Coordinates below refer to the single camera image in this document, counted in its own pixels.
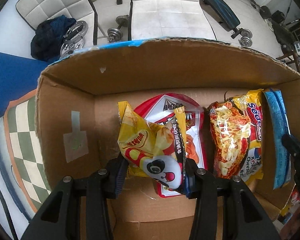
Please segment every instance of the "black weight bench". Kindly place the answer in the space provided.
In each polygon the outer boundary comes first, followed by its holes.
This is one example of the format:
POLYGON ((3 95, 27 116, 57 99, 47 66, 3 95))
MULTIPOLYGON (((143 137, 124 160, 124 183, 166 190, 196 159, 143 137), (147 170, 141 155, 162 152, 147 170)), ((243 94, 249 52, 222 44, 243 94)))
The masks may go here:
POLYGON ((231 8, 223 0, 203 0, 204 3, 210 5, 212 9, 218 14, 218 16, 228 25, 230 30, 234 31, 234 34, 231 35, 231 38, 235 38, 241 34, 242 28, 237 29, 237 26, 240 24, 239 19, 231 10, 231 8))

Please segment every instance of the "white chair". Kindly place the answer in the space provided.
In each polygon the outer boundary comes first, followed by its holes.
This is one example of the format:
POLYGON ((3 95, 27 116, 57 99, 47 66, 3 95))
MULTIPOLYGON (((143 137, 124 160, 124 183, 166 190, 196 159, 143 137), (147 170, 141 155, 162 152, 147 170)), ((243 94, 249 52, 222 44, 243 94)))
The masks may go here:
POLYGON ((97 44, 98 15, 91 0, 19 0, 16 9, 34 30, 43 21, 63 14, 77 21, 85 21, 89 27, 85 34, 85 47, 97 44))
POLYGON ((199 0, 131 0, 128 39, 163 36, 216 39, 199 0))

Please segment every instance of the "panda mouth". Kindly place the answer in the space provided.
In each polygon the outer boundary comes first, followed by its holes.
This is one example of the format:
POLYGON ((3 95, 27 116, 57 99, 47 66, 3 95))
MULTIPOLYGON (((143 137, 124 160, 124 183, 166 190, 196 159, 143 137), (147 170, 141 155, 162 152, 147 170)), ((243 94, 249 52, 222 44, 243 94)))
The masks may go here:
POLYGON ((175 178, 175 175, 173 172, 165 172, 166 176, 163 179, 166 179, 167 182, 173 181, 175 178))

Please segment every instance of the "plastic bag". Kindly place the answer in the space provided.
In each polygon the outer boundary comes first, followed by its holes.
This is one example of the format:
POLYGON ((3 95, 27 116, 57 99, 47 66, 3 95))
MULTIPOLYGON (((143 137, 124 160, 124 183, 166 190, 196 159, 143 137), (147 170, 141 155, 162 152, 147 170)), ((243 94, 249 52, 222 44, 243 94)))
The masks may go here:
POLYGON ((249 91, 209 107, 218 177, 229 179, 238 175, 246 183, 249 178, 262 179, 261 92, 262 89, 249 91))
POLYGON ((128 102, 118 103, 121 127, 118 145, 131 165, 182 194, 186 158, 186 117, 183 107, 165 125, 147 122, 128 102))
MULTIPOLYGON (((204 150, 201 128, 204 110, 188 96, 175 93, 157 95, 134 109, 134 112, 148 122, 166 124, 173 116, 174 109, 184 106, 186 114, 186 157, 193 159, 199 168, 207 169, 206 153, 204 150)), ((129 174, 142 176, 144 173, 137 167, 129 167, 129 174)), ((171 197, 178 192, 158 183, 158 195, 171 197)))

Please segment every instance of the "orange border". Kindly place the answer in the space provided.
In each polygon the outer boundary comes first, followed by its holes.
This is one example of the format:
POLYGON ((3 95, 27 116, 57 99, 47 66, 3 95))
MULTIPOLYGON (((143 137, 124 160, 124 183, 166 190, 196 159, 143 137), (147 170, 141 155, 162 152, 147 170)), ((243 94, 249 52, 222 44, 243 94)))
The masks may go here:
POLYGON ((17 165, 16 165, 16 162, 14 160, 14 155, 13 155, 13 150, 12 150, 12 145, 11 145, 11 140, 10 140, 10 133, 9 133, 9 126, 8 126, 8 111, 10 110, 10 108, 14 107, 14 106, 17 106, 27 100, 29 100, 31 97, 35 96, 37 93, 37 90, 32 90, 31 92, 27 93, 26 95, 24 95, 23 97, 17 99, 17 100, 14 100, 14 101, 10 101, 8 107, 7 107, 7 110, 6 112, 4 113, 4 117, 3 117, 3 124, 4 124, 4 133, 5 133, 5 137, 6 137, 6 142, 7 142, 7 147, 8 147, 8 152, 9 152, 9 155, 10 155, 10 160, 11 160, 11 164, 12 164, 12 167, 13 167, 13 171, 14 171, 14 174, 16 176, 16 179, 18 181, 18 184, 19 184, 19 187, 21 188, 21 190, 23 191, 23 193, 25 194, 26 196, 26 199, 28 200, 31 208, 33 209, 33 211, 36 213, 38 210, 37 208, 34 206, 27 190, 26 190, 26 187, 25 185, 23 184, 23 181, 21 179, 21 176, 19 174, 19 171, 17 169, 17 165))

